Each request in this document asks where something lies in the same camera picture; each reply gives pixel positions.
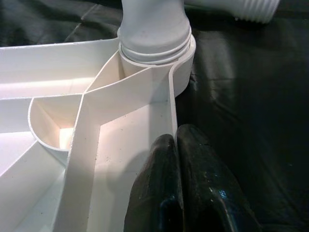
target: white plastic tray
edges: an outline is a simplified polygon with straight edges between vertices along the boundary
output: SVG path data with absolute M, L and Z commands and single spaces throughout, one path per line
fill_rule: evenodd
M 195 50 L 139 65 L 118 39 L 0 50 L 0 231 L 120 232 Z

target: white plastic part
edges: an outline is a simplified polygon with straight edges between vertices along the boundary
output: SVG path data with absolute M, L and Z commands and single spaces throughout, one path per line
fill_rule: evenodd
M 185 0 L 185 4 L 226 11 L 234 17 L 258 23 L 268 23 L 280 0 Z
M 1 49 L 1 232 L 123 230 L 151 143 L 176 132 L 175 96 L 196 44 L 191 36 L 165 65 L 133 62 L 118 47 L 114 39 Z
M 183 0 L 122 0 L 121 50 L 138 63 L 165 64 L 184 55 L 191 39 Z

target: white pipe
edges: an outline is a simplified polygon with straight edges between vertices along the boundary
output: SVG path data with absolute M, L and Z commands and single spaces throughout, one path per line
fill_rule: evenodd
M 185 0 L 186 4 L 230 12 L 233 16 L 267 23 L 280 0 Z M 123 20 L 118 30 L 120 50 L 143 64 L 166 64 L 188 51 L 191 28 L 183 0 L 122 0 Z
M 122 0 L 122 52 L 144 64 L 177 60 L 189 48 L 191 28 L 183 0 Z
M 272 19 L 280 0 L 185 0 L 186 5 L 223 10 L 234 17 L 258 23 Z

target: white plastic pipe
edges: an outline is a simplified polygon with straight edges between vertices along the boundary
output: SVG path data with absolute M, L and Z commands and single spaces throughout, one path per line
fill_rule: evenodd
M 188 50 L 191 28 L 183 0 L 122 0 L 122 5 L 118 37 L 120 49 L 129 59 L 164 64 Z
M 185 0 L 186 5 L 226 11 L 234 17 L 258 23 L 268 23 L 280 0 Z
M 260 23 L 273 17 L 280 0 L 185 0 L 186 4 L 230 12 Z M 123 21 L 118 30 L 122 53 L 138 63 L 166 64 L 189 48 L 191 28 L 183 0 L 122 0 Z

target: black background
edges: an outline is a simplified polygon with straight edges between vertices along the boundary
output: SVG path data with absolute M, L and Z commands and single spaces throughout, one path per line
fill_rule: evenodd
M 186 7 L 197 51 L 176 99 L 239 181 L 265 232 L 309 231 L 309 0 L 266 26 Z M 116 37 L 119 0 L 0 0 L 0 46 Z

